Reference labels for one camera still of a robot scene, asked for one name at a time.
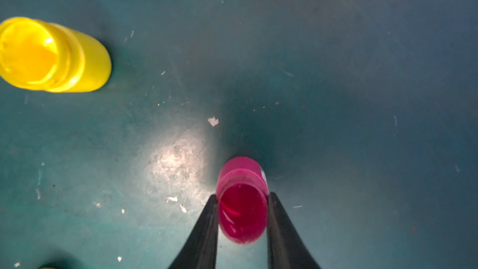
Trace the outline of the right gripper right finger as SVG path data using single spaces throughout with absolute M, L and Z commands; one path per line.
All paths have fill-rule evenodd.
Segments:
M 320 269 L 275 193 L 268 195 L 268 267 Z

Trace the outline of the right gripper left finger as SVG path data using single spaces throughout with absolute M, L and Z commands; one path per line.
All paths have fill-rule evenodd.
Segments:
M 216 195 L 211 195 L 170 269 L 215 268 L 219 236 L 218 206 Z

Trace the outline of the magenta paint jar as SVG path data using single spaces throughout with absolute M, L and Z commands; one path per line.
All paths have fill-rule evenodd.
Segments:
M 226 238 L 250 244 L 262 236 L 268 223 L 269 189 L 259 163 L 245 156 L 228 160 L 220 170 L 216 195 Z

